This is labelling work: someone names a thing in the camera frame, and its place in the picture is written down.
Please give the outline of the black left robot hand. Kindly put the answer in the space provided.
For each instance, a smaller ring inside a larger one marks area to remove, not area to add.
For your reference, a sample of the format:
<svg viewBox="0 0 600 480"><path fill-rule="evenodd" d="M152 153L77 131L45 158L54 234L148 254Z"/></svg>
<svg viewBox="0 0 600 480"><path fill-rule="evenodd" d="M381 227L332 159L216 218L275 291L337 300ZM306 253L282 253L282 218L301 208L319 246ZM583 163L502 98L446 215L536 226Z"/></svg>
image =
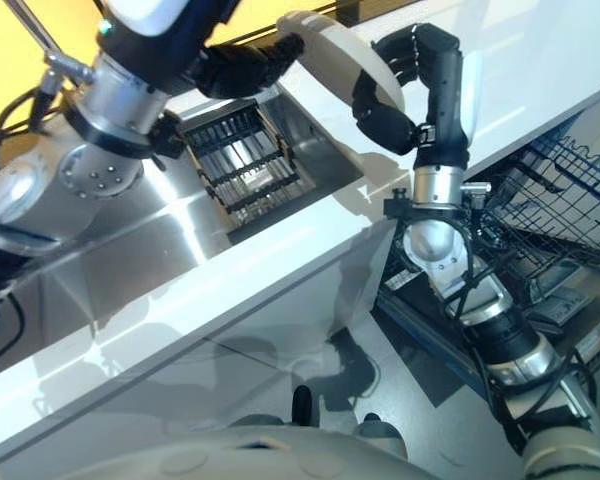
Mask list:
<svg viewBox="0 0 600 480"><path fill-rule="evenodd" d="M236 1L105 1L100 50L152 87L177 96L190 89L214 99L255 95L271 87L304 53L285 34L264 47L207 46Z"/></svg>

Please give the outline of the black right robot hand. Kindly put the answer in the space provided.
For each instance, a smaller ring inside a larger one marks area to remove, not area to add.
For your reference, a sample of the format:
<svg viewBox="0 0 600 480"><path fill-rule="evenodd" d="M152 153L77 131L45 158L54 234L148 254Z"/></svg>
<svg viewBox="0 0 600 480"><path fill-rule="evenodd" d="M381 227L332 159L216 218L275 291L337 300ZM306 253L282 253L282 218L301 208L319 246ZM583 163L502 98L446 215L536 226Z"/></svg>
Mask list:
<svg viewBox="0 0 600 480"><path fill-rule="evenodd" d="M416 23L383 37L371 48L400 86L420 81L428 89L428 112L426 121L417 125L401 107L381 103L376 95L377 82L363 71L352 95L352 114L359 130L395 154L416 150L415 169L465 170L469 140L461 126L460 40L433 24Z"/></svg>

